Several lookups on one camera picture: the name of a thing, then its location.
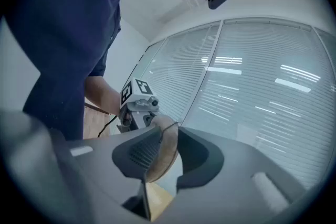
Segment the cable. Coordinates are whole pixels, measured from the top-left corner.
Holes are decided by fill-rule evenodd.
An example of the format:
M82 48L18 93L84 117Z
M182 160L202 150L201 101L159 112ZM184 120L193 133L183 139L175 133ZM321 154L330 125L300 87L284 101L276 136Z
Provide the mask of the cable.
M118 116L115 116L111 121L109 121L107 124L105 124L104 128L99 132L98 137L100 137L101 133L106 129L107 126L109 126L112 121L114 121Z
M163 129L163 131L161 132L161 138L160 138L159 143L161 143L162 140L163 140L163 133L164 133L165 131L167 131L169 128L171 128L171 127L173 127L174 125L176 125L176 124L179 124L179 122L176 121L176 122L174 122L173 124L169 125L167 128Z

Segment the white wall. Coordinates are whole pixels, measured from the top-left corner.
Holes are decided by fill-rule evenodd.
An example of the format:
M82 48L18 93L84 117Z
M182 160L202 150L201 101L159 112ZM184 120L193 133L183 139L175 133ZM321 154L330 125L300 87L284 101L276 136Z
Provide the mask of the white wall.
M336 34L335 16L324 0L228 0L216 10L202 5L175 18L158 33L153 43L202 24L222 19L276 17L309 24Z
M21 49L6 19L1 18L0 109L21 111L39 76L40 72Z
M149 45L125 20L121 19L120 25L121 31L108 52L104 74L106 82L118 92Z

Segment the window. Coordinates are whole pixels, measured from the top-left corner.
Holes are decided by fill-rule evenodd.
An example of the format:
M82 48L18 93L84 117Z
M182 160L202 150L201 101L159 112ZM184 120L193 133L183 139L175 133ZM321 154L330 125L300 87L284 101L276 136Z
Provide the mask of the window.
M330 61L333 64L333 67L335 69L336 67L336 37L322 31L322 30L317 30L319 36L321 37L321 40L323 41L326 50L329 53L330 56Z
M334 83L311 27L272 19L225 21L183 126L254 146L310 188L330 158Z
M181 120L204 72L218 28L219 23L170 37L147 67L142 79L153 87L162 114Z
M148 49L146 50L146 52L144 53L144 55L141 57L139 63L136 65L135 69L133 70L132 74L128 78L128 80L125 83L125 85L132 78L138 78L138 79L140 79L142 77L142 75L145 72L147 66L152 61L153 57L155 56L155 54L157 53L157 51L161 47L162 43L163 43L163 40L161 40L160 42L157 42L154 45L151 45L151 46L148 47Z

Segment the person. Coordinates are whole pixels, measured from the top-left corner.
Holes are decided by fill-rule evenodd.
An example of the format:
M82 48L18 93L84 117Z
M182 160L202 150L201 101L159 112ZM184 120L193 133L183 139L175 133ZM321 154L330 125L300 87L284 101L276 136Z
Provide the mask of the person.
M108 49L120 31L120 0L15 0L5 13L40 77L24 112L67 140L82 139L84 97L118 115L120 95L104 80Z

